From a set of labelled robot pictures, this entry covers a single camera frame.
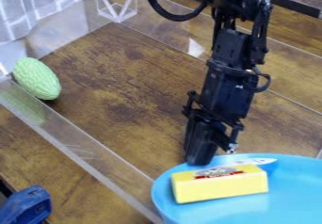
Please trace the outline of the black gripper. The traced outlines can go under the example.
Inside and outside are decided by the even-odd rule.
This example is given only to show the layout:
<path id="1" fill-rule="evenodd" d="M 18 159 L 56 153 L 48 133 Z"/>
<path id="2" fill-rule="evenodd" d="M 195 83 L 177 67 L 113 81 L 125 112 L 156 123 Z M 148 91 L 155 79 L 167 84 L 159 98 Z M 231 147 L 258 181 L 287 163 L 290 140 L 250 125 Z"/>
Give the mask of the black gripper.
<path id="1" fill-rule="evenodd" d="M 244 130 L 259 75 L 209 59 L 201 93 L 191 90 L 183 106 L 187 125 L 183 138 L 184 161 L 203 166 L 217 149 L 234 152 Z"/>

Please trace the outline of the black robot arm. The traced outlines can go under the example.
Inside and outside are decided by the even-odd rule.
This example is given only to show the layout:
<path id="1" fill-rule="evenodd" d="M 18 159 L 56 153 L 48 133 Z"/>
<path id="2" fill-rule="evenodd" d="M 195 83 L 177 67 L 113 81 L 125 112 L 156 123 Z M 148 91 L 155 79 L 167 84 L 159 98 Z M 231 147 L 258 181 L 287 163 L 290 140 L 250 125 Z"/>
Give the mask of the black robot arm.
<path id="1" fill-rule="evenodd" d="M 264 62 L 270 0 L 196 0 L 211 6 L 211 57 L 200 92 L 189 91 L 183 153 L 191 165 L 209 163 L 215 151 L 232 153 L 252 97 L 268 88 L 270 78 L 256 66 Z"/>

